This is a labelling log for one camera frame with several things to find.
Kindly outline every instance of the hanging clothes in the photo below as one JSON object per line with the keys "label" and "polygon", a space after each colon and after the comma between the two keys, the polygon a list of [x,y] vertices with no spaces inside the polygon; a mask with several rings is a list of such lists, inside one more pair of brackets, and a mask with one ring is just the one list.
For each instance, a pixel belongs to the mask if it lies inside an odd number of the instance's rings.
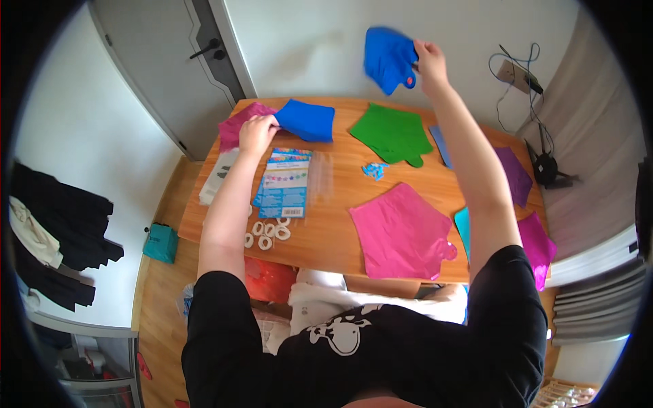
{"label": "hanging clothes", "polygon": [[59,241],[63,263],[69,268],[99,268],[124,256],[122,247],[104,238],[108,216],[114,211],[106,198],[59,183],[20,163],[14,165],[11,195]]}
{"label": "hanging clothes", "polygon": [[71,277],[59,274],[45,266],[11,234],[14,247],[16,272],[25,284],[43,293],[45,297],[61,307],[75,311],[75,304],[90,306],[95,297],[95,288]]}
{"label": "hanging clothes", "polygon": [[9,224],[20,243],[42,264],[55,269],[61,265],[63,255],[59,252],[59,241],[13,196],[9,196]]}

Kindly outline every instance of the black clothing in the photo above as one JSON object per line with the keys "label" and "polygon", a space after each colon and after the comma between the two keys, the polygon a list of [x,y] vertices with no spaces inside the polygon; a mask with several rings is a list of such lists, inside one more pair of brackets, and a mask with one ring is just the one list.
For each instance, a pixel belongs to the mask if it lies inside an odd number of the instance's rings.
{"label": "black clothing", "polygon": [[45,297],[61,307],[75,311],[75,303],[81,306],[93,304],[95,288],[76,279],[61,275],[40,263],[11,232],[14,244],[16,272],[25,284],[43,293]]}
{"label": "black clothing", "polygon": [[107,217],[114,212],[113,203],[106,198],[59,183],[20,163],[14,165],[11,195],[59,241],[63,264],[69,268],[99,268],[109,259],[124,256],[120,246],[104,238]]}
{"label": "black clothing", "polygon": [[191,406],[341,407],[371,388],[424,407],[526,407],[544,370],[547,315],[524,250],[497,251],[468,298],[468,325],[366,305],[286,339],[276,356],[241,281],[195,285],[182,367]]}

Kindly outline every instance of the person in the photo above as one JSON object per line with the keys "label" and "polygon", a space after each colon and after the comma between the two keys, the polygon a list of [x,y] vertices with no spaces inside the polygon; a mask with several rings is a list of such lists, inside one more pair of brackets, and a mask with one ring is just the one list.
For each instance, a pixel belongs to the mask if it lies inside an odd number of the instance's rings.
{"label": "person", "polygon": [[243,236],[274,116],[240,131],[240,154],[204,222],[182,367],[191,406],[526,407],[543,378],[547,316],[522,248],[503,166],[447,79],[435,44],[415,41],[470,213],[466,326],[366,305],[262,352],[245,289]]}

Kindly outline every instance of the door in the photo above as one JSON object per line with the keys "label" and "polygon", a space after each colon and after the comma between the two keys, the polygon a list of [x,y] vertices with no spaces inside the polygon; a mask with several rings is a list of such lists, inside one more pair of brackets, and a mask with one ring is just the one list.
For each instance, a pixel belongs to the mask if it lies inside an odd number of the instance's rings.
{"label": "door", "polygon": [[[109,53],[139,99],[191,160],[204,160],[217,124],[245,97],[208,0],[90,4]],[[210,49],[189,58],[203,48]]]}

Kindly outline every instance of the wooden floor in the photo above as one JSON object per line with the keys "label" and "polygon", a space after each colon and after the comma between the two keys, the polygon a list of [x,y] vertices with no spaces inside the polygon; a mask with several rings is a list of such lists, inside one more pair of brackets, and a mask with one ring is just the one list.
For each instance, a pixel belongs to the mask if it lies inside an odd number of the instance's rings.
{"label": "wooden floor", "polygon": [[[201,163],[191,163],[185,157],[180,159],[161,199],[155,216],[156,222],[170,225],[174,230],[178,229],[201,166]],[[173,265],[158,260],[145,260],[142,263],[136,293],[138,300],[135,302],[137,327],[134,329],[139,331],[139,351],[152,374],[152,380],[141,376],[140,382],[143,402],[147,408],[174,407],[174,400],[188,400],[181,365],[186,326],[177,311],[175,299],[184,286],[195,281],[198,252],[198,244],[180,239]],[[365,282],[357,281],[356,285],[360,288]],[[384,287],[380,290],[385,291],[385,294],[391,294],[393,290],[399,294],[408,293],[407,291],[413,289],[403,285],[397,288]],[[555,294],[555,289],[547,289],[540,294],[542,304],[549,315],[551,328]],[[549,341],[546,375],[553,374],[558,361],[558,349],[551,347]]]}

